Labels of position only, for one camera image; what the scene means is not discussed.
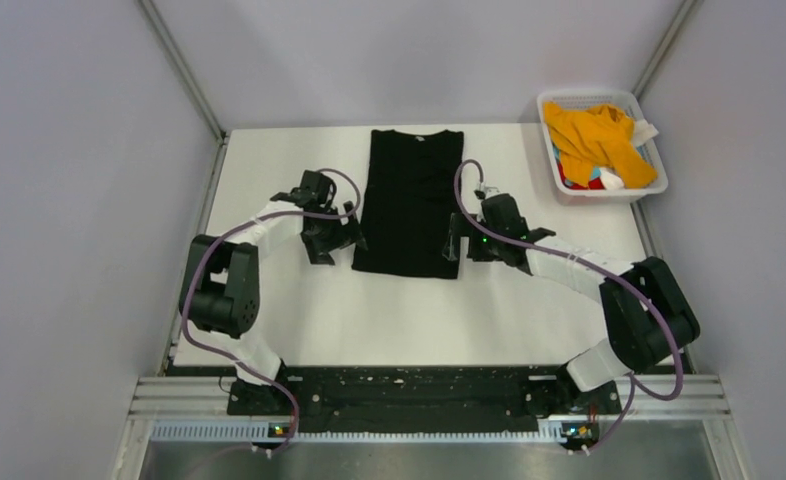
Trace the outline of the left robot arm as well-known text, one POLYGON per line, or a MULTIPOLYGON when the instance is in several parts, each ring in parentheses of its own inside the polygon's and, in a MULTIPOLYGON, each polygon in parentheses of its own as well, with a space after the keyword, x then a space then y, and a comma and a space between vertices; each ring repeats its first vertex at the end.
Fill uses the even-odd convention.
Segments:
POLYGON ((229 360, 239 380, 253 385, 252 401, 266 413, 286 407, 290 388, 277 378, 281 357, 255 329, 261 265, 295 239, 312 265, 334 265, 336 250, 366 248, 357 218, 361 202, 335 204, 339 174, 333 168, 306 170, 298 186, 273 195, 248 220, 218 236, 199 234, 189 246, 178 300, 182 335, 229 360))

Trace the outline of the black t shirt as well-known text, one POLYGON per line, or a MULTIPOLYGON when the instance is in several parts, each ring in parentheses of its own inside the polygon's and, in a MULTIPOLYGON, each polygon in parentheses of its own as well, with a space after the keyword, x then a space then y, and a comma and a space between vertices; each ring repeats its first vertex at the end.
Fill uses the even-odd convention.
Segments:
POLYGON ((450 219, 459 210, 453 180, 465 135, 374 130, 360 218, 367 247, 352 269, 409 278, 454 280, 459 262, 443 256, 450 219))

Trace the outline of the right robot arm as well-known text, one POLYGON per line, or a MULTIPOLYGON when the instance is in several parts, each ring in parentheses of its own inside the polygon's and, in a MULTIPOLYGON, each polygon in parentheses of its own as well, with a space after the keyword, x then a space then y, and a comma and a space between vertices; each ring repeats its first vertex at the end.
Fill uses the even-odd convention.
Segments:
POLYGON ((558 369, 555 397, 569 412, 581 412, 596 389, 618 377, 642 373, 674 358, 701 332, 669 265, 650 256, 630 262, 573 245, 546 228, 531 229, 515 199, 482 197, 477 214, 451 214, 444 257, 502 262, 526 275, 561 284, 599 304, 605 339, 558 369))

